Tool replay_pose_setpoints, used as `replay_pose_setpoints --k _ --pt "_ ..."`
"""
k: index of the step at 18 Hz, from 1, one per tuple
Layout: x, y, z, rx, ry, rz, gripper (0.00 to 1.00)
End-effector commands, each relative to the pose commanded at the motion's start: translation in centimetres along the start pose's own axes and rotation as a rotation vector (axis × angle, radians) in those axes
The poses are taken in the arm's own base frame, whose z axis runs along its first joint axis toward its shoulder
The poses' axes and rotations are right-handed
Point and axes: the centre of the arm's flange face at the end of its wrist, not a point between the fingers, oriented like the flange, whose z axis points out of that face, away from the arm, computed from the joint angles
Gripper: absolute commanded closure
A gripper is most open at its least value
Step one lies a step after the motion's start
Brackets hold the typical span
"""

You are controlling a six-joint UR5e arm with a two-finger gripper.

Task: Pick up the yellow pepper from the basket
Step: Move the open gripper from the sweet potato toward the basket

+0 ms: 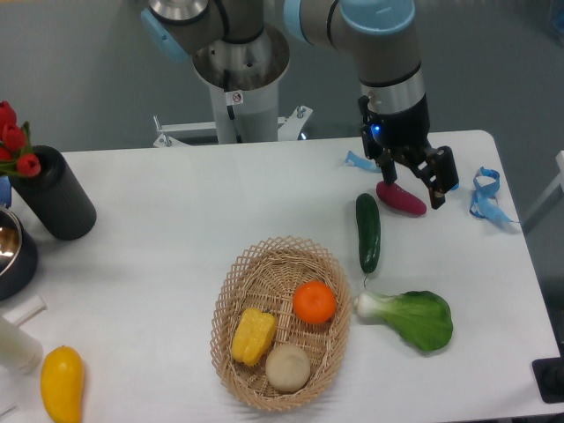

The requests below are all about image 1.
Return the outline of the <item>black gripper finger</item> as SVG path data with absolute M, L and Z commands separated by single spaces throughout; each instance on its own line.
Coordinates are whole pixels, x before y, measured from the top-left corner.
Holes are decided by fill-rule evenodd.
M 378 167 L 382 171 L 382 178 L 385 184 L 393 184 L 397 180 L 395 162 L 389 152 L 382 152 L 377 159 Z
M 439 148 L 416 148 L 412 171 L 427 187 L 434 210 L 445 204 L 446 194 L 459 183 L 454 153 L 446 145 Z

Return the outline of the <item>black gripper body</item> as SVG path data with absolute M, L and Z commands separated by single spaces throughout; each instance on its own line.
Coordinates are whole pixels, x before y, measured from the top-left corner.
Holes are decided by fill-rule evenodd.
M 383 163 L 384 153 L 404 167 L 418 172 L 430 148 L 430 129 L 426 95 L 413 107 L 399 113 L 377 114 L 368 108 L 369 98 L 358 99 L 363 125 L 360 130 L 365 156 Z

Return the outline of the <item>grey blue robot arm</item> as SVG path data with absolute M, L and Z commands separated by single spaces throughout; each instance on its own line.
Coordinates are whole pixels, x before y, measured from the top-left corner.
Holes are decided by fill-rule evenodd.
M 278 140 L 278 82 L 288 34 L 352 58 L 364 152 L 387 185 L 409 168 L 439 208 L 458 182 L 453 152 L 432 147 L 411 1 L 276 1 L 285 29 L 268 23 L 263 1 L 151 1 L 145 31 L 175 61 L 193 63 L 208 85 L 222 144 Z

